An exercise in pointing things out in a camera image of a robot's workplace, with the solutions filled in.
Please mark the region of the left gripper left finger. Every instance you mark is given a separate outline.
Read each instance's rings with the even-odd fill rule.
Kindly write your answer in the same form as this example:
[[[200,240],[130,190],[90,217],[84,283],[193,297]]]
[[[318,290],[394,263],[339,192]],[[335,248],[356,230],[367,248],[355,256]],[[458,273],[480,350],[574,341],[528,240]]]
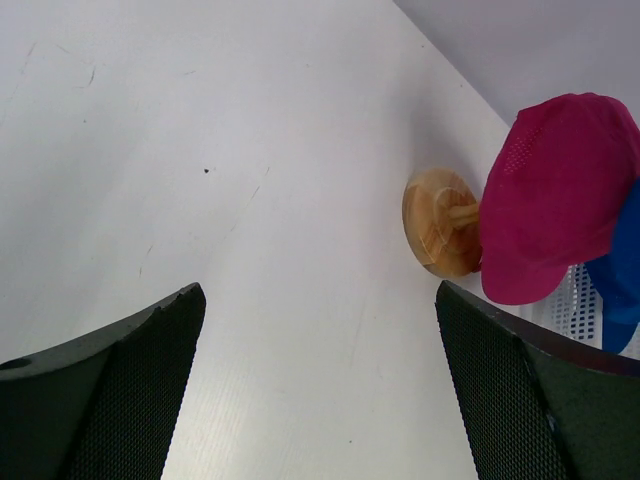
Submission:
[[[1,365],[4,479],[159,479],[204,322],[197,283]]]

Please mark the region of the white plastic basket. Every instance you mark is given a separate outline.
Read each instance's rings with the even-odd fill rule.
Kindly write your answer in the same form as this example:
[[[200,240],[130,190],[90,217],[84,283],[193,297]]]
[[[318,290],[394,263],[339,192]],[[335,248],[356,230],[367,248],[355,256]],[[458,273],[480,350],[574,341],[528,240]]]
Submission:
[[[571,266],[546,298],[519,307],[519,315],[539,326],[587,346],[605,350],[602,341],[603,301],[583,264]]]

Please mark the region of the wooden hat stand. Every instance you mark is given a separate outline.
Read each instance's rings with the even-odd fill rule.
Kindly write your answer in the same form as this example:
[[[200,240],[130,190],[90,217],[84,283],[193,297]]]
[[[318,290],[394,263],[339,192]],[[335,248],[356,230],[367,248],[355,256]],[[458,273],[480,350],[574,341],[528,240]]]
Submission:
[[[480,270],[479,201],[454,171],[432,168],[412,176],[402,221],[411,251],[431,274],[455,279]]]

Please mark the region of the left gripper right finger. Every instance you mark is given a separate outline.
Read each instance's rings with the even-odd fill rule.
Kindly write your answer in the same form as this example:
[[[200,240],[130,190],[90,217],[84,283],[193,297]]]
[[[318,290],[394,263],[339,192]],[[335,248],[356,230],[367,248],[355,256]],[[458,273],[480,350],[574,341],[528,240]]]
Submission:
[[[639,363],[440,284],[441,340],[481,479],[636,479]]]

